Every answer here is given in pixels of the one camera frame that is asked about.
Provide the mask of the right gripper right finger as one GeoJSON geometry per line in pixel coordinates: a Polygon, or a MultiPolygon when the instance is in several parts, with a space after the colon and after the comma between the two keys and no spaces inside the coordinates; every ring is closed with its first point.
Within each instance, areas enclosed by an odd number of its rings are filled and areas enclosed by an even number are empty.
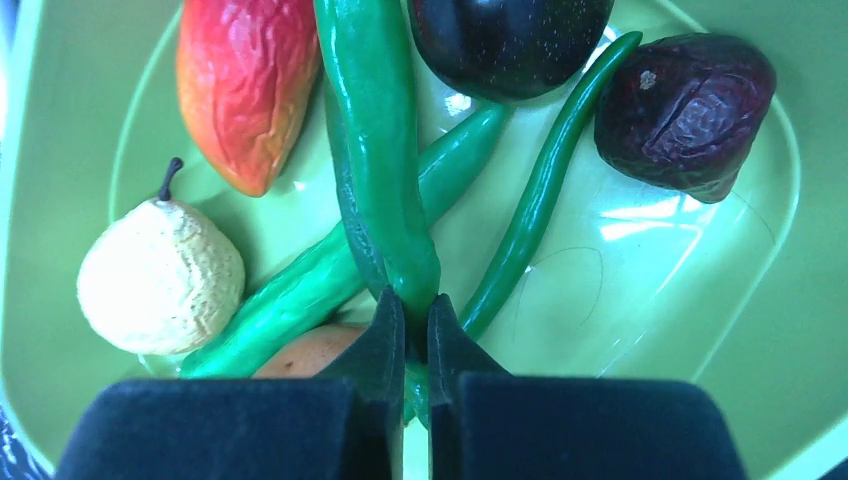
{"type": "Polygon", "coordinates": [[[466,334],[447,295],[429,312],[434,479],[742,479],[721,411],[670,380],[519,376],[466,334]]]}

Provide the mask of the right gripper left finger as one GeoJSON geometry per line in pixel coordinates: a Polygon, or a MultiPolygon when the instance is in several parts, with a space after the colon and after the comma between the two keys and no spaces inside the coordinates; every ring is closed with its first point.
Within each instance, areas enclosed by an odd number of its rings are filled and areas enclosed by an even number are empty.
{"type": "Polygon", "coordinates": [[[371,324],[302,379],[132,379],[105,388],[59,479],[399,479],[405,319],[381,293],[371,324]]]}

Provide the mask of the brown orange toy potato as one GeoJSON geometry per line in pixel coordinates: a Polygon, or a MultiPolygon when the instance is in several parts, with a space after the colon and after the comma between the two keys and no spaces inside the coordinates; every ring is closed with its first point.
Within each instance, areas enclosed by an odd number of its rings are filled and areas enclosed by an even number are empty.
{"type": "Polygon", "coordinates": [[[312,377],[344,352],[365,326],[329,324],[310,330],[284,346],[253,378],[312,377]]]}

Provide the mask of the green toy bean pod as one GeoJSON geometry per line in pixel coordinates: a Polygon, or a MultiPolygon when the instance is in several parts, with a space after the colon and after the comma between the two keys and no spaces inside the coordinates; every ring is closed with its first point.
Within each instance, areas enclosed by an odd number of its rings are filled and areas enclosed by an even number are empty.
{"type": "Polygon", "coordinates": [[[419,191],[417,97],[406,16],[398,1],[317,1],[325,70],[340,104],[355,200],[402,301],[410,361],[409,403],[430,424],[424,382],[427,318],[441,264],[419,191]]]}

